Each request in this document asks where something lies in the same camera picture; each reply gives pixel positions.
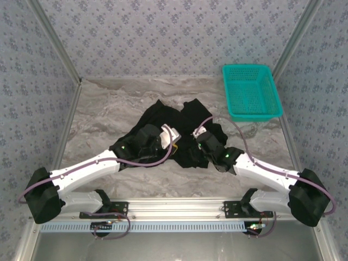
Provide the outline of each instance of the wall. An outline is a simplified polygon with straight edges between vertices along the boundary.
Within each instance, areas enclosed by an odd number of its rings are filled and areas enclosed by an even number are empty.
[[[324,0],[278,82],[302,165],[337,200],[329,217],[348,260],[348,3]]]
[[[80,76],[274,67],[307,0],[40,0]]]
[[[16,197],[50,166],[75,87],[27,2],[0,9],[0,260],[11,260],[29,215]]]

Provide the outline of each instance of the marble surface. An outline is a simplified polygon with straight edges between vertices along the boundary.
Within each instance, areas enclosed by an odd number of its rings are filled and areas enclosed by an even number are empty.
[[[84,80],[61,167],[101,153],[137,123],[145,109],[160,99],[181,109],[198,98],[213,115],[228,116],[220,78],[130,78]],[[227,145],[244,149],[237,130],[225,120],[215,120],[228,135]],[[254,156],[292,169],[293,165],[278,119],[266,123],[239,123]],[[207,169],[182,169],[168,160],[153,168],[126,169],[80,187],[79,191],[104,189],[110,197],[242,196],[249,188],[264,185]]]

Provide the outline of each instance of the purple cable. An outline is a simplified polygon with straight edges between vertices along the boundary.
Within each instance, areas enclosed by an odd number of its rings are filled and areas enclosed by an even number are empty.
[[[250,236],[253,237],[253,238],[264,238],[264,237],[267,237],[270,233],[273,232],[273,230],[274,230],[275,227],[276,227],[276,223],[277,223],[277,213],[274,212],[273,224],[272,224],[270,230],[268,230],[266,233],[264,233],[264,234],[262,234],[262,235],[259,235],[257,232],[255,232],[255,231],[253,231],[253,230],[251,230],[251,229],[247,229],[247,231],[248,231],[248,232],[251,232],[251,233],[253,233],[253,234],[255,234],[255,235],[250,235]]]
[[[91,213],[91,212],[83,212],[84,214],[86,215],[89,215],[89,216],[108,216],[108,215],[115,215],[115,216],[121,216],[123,218],[125,218],[127,221],[128,221],[128,227],[127,227],[127,230],[125,232],[123,232],[122,234],[120,235],[116,235],[114,237],[107,237],[107,238],[101,238],[101,237],[98,237],[97,236],[97,230],[99,230],[99,228],[102,226],[102,225],[99,225],[99,226],[96,226],[94,228],[94,231],[93,231],[93,234],[94,234],[94,237],[96,239],[101,239],[101,240],[114,240],[114,239],[119,239],[119,238],[123,238],[125,237],[128,233],[129,233],[129,230],[131,230],[131,221],[129,220],[129,217],[127,217],[126,215],[123,215],[122,213],[118,213],[118,212],[110,212],[110,213]]]
[[[153,166],[157,166],[157,165],[161,164],[162,162],[164,162],[164,161],[167,160],[167,158],[169,157],[169,155],[170,155],[170,153],[171,153],[171,151],[172,151],[172,148],[173,148],[173,144],[172,144],[172,143],[173,143],[173,137],[172,137],[172,135],[171,135],[170,129],[167,128],[166,126],[163,126],[163,127],[164,127],[164,128],[168,131],[168,133],[169,133],[169,140],[170,140],[170,143],[169,143],[169,148],[168,148],[168,151],[167,151],[166,155],[165,155],[163,158],[161,158],[160,160],[158,160],[158,161],[156,161],[156,162],[153,162],[153,163],[136,163],[136,162],[131,162],[131,161],[125,160],[125,159],[118,159],[118,158],[103,158],[103,159],[99,159],[98,162],[103,162],[103,161],[109,161],[109,160],[111,160],[111,161],[126,163],[126,164],[129,164],[129,165],[132,165],[132,166],[137,166],[137,167],[153,167]],[[45,184],[45,183],[47,183],[47,182],[53,181],[53,180],[55,180],[55,179],[62,178],[62,176],[65,177],[65,176],[67,176],[67,175],[69,175],[69,174],[71,174],[71,173],[74,173],[75,171],[81,170],[81,169],[83,169],[83,168],[85,168],[85,167],[88,167],[88,166],[91,166],[91,165],[93,165],[93,164],[96,164],[96,161],[95,161],[95,160],[94,160],[94,161],[91,161],[91,162],[88,162],[88,163],[86,163],[86,164],[83,164],[83,165],[81,165],[81,166],[75,167],[74,169],[71,169],[71,170],[69,170],[69,171],[67,171],[67,172],[65,172],[65,173],[63,173],[63,174],[61,174],[61,175],[54,176],[54,177],[52,177],[52,178],[46,178],[46,179],[44,179],[44,180],[42,180],[42,181],[39,181],[39,182],[37,182],[37,183],[35,183],[35,184],[29,186],[25,191],[23,191],[23,193],[21,193],[21,194],[18,196],[18,198],[17,198],[18,203],[20,203],[20,204],[26,204],[25,201],[21,201],[22,197],[24,197],[26,193],[28,193],[29,191],[35,189],[36,187],[38,187],[38,186],[40,186],[40,185],[43,185],[43,184]]]
[[[248,144],[246,143],[246,138],[244,136],[244,133],[241,131],[241,129],[237,126],[237,124],[235,124],[235,122],[233,122],[230,118],[228,117],[221,117],[221,116],[211,116],[211,117],[208,117],[206,118],[200,125],[199,127],[197,128],[197,131],[196,131],[196,134],[198,133],[199,129],[207,122],[207,121],[210,121],[212,119],[215,119],[215,118],[221,118],[221,119],[225,119],[225,120],[228,120],[230,123],[233,124],[234,127],[236,127],[236,129],[239,131],[239,134],[241,135],[241,138],[243,139],[243,142],[244,142],[244,146],[245,146],[245,150],[246,150],[246,154],[248,155],[248,157],[250,158],[251,162],[253,162],[256,166],[260,167],[261,169],[264,169],[266,171],[269,171],[269,172],[272,172],[274,174],[277,174],[277,175],[280,175],[280,176],[283,176],[283,177],[288,177],[288,178],[294,178],[294,179],[297,179],[298,181],[301,181],[301,182],[304,182],[304,183],[307,183],[308,185],[311,185],[313,187],[315,187],[316,189],[320,190],[322,193],[324,193],[329,199],[330,201],[332,202],[332,209],[328,212],[325,212],[324,215],[330,215],[332,213],[335,212],[336,210],[336,207],[337,207],[337,204],[336,204],[336,201],[335,199],[333,198],[333,196],[324,188],[322,188],[321,186],[315,184],[314,182],[312,181],[308,181],[304,178],[301,178],[301,177],[298,177],[298,176],[295,176],[295,175],[291,175],[291,174],[288,174],[286,175],[285,173],[282,173],[280,171],[277,171],[277,170],[273,170],[273,169],[270,169],[268,167],[265,167],[264,165],[258,163],[258,162],[255,162],[250,150],[249,150],[249,147],[248,147]]]

